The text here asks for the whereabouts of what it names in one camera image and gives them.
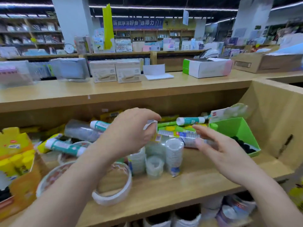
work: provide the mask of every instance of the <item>yellow glue stick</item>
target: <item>yellow glue stick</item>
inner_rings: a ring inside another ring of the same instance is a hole
[[[21,175],[27,172],[25,165],[22,163],[22,159],[23,156],[21,154],[16,154],[9,159],[15,165]]]
[[[35,155],[32,154],[32,155],[27,155],[24,157],[24,159],[22,159],[22,163],[25,165],[25,167],[28,171],[31,170],[34,157],[35,157]]]
[[[34,149],[23,152],[22,156],[23,156],[23,158],[25,158],[26,156],[33,155],[33,154],[35,154]]]
[[[10,180],[14,180],[19,176],[9,159],[0,161],[0,170],[3,171]]]

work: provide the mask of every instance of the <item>open green display box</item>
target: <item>open green display box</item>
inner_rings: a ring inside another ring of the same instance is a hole
[[[256,151],[248,154],[251,158],[260,154],[261,149],[244,118],[232,118],[213,123],[218,125],[217,132],[228,137],[237,136],[240,140],[252,146]]]

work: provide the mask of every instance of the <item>black ceiling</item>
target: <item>black ceiling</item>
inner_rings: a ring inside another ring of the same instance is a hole
[[[302,0],[275,0],[273,7],[292,4]],[[51,0],[1,0],[0,2],[14,3],[45,3],[50,4]],[[139,6],[167,6],[167,7],[188,7],[195,8],[226,8],[237,9],[240,0],[89,0],[90,5],[139,5]],[[52,8],[31,8],[31,9],[0,9],[0,13],[33,13],[43,14],[46,11],[52,11]],[[91,8],[92,15],[102,15],[101,8]],[[142,10],[142,9],[112,9],[112,15],[130,15],[130,16],[182,16],[183,11],[177,10]],[[189,16],[192,17],[214,17],[207,19],[207,22],[216,22],[220,19],[234,17],[237,12],[225,11],[190,11]]]

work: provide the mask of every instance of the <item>beige box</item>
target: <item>beige box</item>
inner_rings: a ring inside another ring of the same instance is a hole
[[[232,68],[252,73],[297,71],[303,54],[241,53],[232,57]]]
[[[117,81],[115,60],[89,61],[94,83]]]
[[[141,82],[141,63],[139,59],[116,60],[118,83]]]

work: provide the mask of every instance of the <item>pillar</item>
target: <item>pillar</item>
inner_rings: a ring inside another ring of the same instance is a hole
[[[195,19],[196,20],[196,29],[195,29],[195,38],[204,37],[206,19]]]
[[[232,37],[250,38],[256,26],[264,30],[274,0],[241,0]]]
[[[94,33],[88,0],[52,0],[61,31],[67,44],[74,45],[74,36]]]

